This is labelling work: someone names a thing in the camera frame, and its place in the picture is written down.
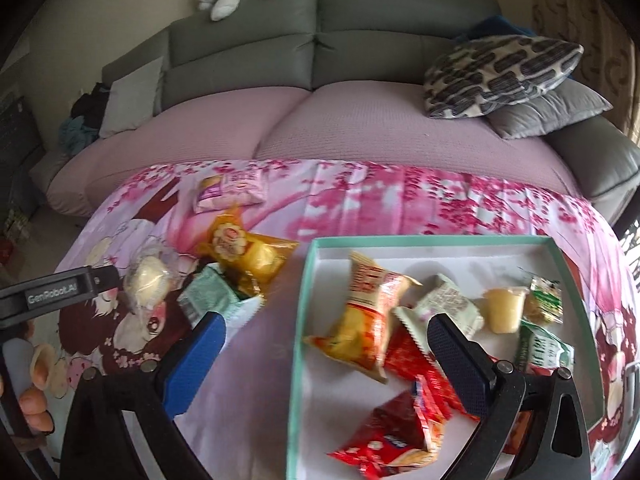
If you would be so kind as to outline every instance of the gray pillow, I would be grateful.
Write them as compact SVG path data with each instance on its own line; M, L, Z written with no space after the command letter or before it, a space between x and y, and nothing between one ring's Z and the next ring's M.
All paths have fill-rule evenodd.
M435 119L478 117L558 86L580 61L577 43L489 36L459 44L425 74L424 107Z
M161 71L159 57L113 82L100 127L103 139L124 130L135 130L153 117Z
M503 139L523 139L549 134L611 108L609 101L596 91L566 79L543 96L502 107L486 118Z

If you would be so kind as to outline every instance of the white tray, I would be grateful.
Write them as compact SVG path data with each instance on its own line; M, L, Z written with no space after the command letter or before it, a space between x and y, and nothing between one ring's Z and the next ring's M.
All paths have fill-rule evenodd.
M489 288L527 285L532 272L560 280L564 324L551 331L575 348L574 380L587 428L604 414L600 365L589 321L561 251L548 237L535 236L388 236L317 238L310 246L300 292L291 404L287 480L362 480L356 468L326 454L350 439L373 408L406 389L407 381L389 373L380 384L302 343L305 335L324 335L341 315L350 281L351 250L380 266L428 285L440 272L468 298ZM402 304L424 295L413 287ZM497 358L513 360L517 334L495 335L484 329L474 338ZM460 453L475 424L455 414L447 423L438 460L401 475L402 480L439 479ZM503 478L511 455L502 454L492 478Z

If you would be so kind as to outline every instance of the white pillow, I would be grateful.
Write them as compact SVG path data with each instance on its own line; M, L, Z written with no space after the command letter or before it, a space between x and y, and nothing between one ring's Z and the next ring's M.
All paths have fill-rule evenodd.
M162 58L153 60L114 81L100 127L103 139L125 130L135 130L154 115Z

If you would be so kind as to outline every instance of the wall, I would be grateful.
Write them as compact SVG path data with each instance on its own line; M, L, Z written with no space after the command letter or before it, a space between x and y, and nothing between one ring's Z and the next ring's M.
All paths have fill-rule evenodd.
M0 72L0 101L10 92L14 97L23 95L20 82L24 77L24 67L26 60L24 58L11 63L2 72Z
M531 0L498 0L513 22L530 24ZM106 63L173 20L193 0L47 0L30 25L22 89L48 146L82 90L100 80Z

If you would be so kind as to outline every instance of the green snack packet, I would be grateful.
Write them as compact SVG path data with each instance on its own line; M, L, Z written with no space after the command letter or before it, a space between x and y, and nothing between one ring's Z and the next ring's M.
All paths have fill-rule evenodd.
M471 338L484 325L478 308L443 274L436 276L436 286L414 308L396 306L392 312L406 327L423 354L431 349L427 343L427 325L436 314L448 314L466 338Z
M560 341L541 326L522 320L515 359L516 368L521 372L525 372L529 364L543 368L564 366L573 372L574 354L571 345Z
M194 328L207 312L225 319L228 342L262 306L262 298L242 300L226 282L218 264L209 264L178 296L178 304Z
M560 282L533 276L529 288L524 304L524 317L538 325L562 323Z

